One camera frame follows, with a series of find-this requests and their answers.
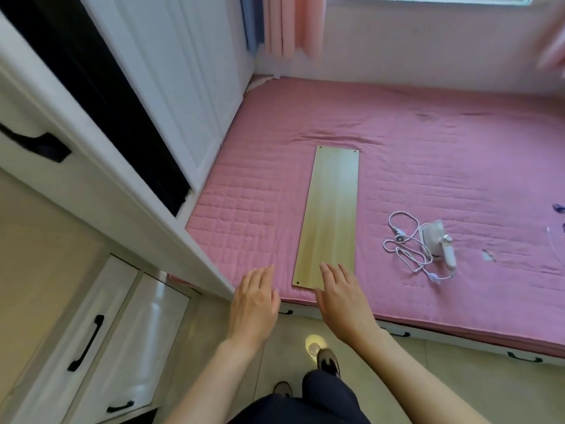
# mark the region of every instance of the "thin white cable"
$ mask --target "thin white cable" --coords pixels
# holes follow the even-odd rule
[[[545,228],[547,229],[547,235],[549,236],[549,244],[551,244],[551,249],[555,253],[555,257],[557,257],[557,260],[559,261],[559,263],[561,263],[563,266],[565,266],[565,263],[563,263],[563,261],[561,260],[561,257],[559,257],[559,254],[557,253],[557,250],[555,249],[555,245],[553,243],[553,238],[551,237],[551,230],[549,229],[549,226],[546,226]]]
[[[392,224],[392,218],[397,215],[405,215],[406,217],[412,219],[416,223],[416,229],[414,230],[412,235],[406,235],[406,232],[404,232],[403,230],[397,228],[395,225]],[[428,272],[426,270],[426,265],[433,262],[433,255],[429,251],[426,244],[424,244],[422,232],[421,232],[422,227],[426,226],[427,224],[428,223],[424,223],[420,225],[418,219],[416,219],[412,214],[407,213],[406,211],[395,211],[389,216],[389,227],[394,232],[394,239],[385,240],[383,242],[383,248],[387,253],[395,253],[398,257],[400,257],[400,259],[406,264],[408,268],[410,268],[410,270],[414,274],[419,271],[422,271],[427,275],[430,281],[439,284],[441,280],[447,280],[448,278],[451,278],[451,275],[446,277],[439,277],[437,274],[434,274],[433,272]],[[411,240],[416,241],[418,244],[420,244],[420,248],[422,251],[417,251],[408,247],[406,243]],[[395,244],[394,249],[389,249],[386,247],[386,244],[389,243]],[[414,269],[413,265],[408,263],[408,261],[405,258],[408,259],[408,261],[415,263],[416,268]]]

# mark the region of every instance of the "shoe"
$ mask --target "shoe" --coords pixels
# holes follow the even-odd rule
[[[328,372],[330,375],[341,379],[340,365],[337,363],[335,354],[329,348],[320,349],[316,357],[318,369]]]
[[[292,397],[292,388],[290,387],[290,384],[288,384],[288,382],[286,381],[280,381],[277,382],[277,385],[275,385],[274,389],[273,389],[273,394],[280,394],[281,396],[285,396],[287,398],[291,398]]]

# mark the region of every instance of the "black opening in wardrobe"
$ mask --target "black opening in wardrobe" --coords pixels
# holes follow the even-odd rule
[[[80,0],[0,0],[0,9],[176,215],[190,186]]]

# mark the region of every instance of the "white drawer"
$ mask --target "white drawer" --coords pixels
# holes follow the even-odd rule
[[[108,258],[12,424],[59,424],[63,420],[137,273],[120,259]]]
[[[117,322],[71,424],[94,424],[152,402],[189,298],[144,275]]]

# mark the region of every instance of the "pink curtain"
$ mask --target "pink curtain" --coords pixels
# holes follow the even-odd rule
[[[541,54],[538,67],[543,69],[561,68],[565,76],[565,26],[551,40]]]
[[[325,0],[263,0],[267,52],[291,59],[301,48],[320,59],[324,18]]]

